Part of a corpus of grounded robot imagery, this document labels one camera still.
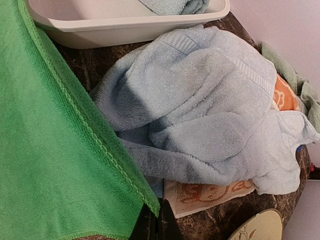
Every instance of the fluffy towel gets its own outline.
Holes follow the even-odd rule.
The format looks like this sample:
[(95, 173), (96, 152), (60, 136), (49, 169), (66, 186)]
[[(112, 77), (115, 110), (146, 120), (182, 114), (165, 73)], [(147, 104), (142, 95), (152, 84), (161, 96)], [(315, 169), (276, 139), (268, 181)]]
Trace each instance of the fluffy towel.
[(164, 198), (165, 191), (165, 180), (163, 178), (153, 177), (153, 176), (145, 176), (144, 177), (147, 183), (150, 185), (150, 188), (154, 192), (157, 198)]
[[(279, 111), (296, 111), (299, 109), (296, 95), (279, 74), (277, 74), (273, 100), (276, 102), (274, 109)], [(164, 195), (170, 202), (175, 217), (181, 218), (212, 208), (231, 199), (246, 196), (255, 189), (251, 180), (233, 182), (228, 186), (218, 186), (181, 183), (167, 179)]]
[(127, 54), (93, 98), (146, 176), (216, 185), (253, 178), (260, 194), (286, 194), (299, 185), (296, 148), (318, 136), (300, 112), (270, 110), (276, 80), (245, 41), (197, 26)]
[(127, 239), (157, 198), (26, 1), (0, 25), (0, 238)]
[(282, 59), (267, 43), (260, 45), (262, 55), (274, 63), (277, 72), (288, 82), (293, 92), (300, 97), (306, 107), (306, 115), (318, 133), (320, 133), (320, 101), (316, 90), (309, 81), (296, 73), (286, 60)]
[(210, 0), (139, 0), (157, 15), (203, 14)]

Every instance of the green microfiber towel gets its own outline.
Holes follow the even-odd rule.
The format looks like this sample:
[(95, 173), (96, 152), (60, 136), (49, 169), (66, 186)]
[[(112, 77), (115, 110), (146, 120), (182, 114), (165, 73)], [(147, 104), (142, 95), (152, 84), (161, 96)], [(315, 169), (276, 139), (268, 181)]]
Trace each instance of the green microfiber towel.
[(127, 239), (157, 198), (25, 0), (0, 26), (0, 239)]
[(287, 81), (306, 108), (306, 116), (315, 130), (320, 133), (320, 101), (318, 94), (309, 81), (296, 73), (290, 63), (281, 58), (266, 42), (260, 44), (261, 54), (273, 62), (277, 72)]

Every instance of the decorative plate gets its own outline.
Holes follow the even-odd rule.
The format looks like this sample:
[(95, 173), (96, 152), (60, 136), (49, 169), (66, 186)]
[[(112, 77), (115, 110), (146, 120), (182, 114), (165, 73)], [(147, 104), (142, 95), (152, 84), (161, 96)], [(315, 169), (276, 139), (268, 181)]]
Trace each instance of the decorative plate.
[(262, 211), (242, 224), (228, 240), (281, 240), (283, 223), (276, 209)]

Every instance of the blue towel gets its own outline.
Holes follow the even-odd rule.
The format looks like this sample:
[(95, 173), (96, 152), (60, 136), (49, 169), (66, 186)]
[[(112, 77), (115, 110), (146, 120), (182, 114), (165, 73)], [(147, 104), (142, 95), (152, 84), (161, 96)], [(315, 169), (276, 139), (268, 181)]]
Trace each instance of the blue towel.
[(210, 0), (139, 0), (157, 15), (203, 14)]
[(164, 198), (165, 195), (165, 180), (154, 176), (145, 176), (150, 188), (157, 198)]
[(92, 96), (145, 176), (253, 179), (260, 194), (286, 194), (299, 182), (297, 147), (319, 136), (300, 112), (270, 110), (276, 79), (274, 65), (242, 39), (196, 26), (127, 54)]

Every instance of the black object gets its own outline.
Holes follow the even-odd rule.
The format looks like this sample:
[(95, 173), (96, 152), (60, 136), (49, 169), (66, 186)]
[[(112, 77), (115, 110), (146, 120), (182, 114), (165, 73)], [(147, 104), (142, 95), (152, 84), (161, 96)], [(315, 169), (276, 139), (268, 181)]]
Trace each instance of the black object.
[(158, 218), (143, 205), (129, 240), (184, 240), (168, 200), (159, 203)]
[(320, 180), (320, 167), (314, 166), (309, 174), (308, 179), (310, 180)]

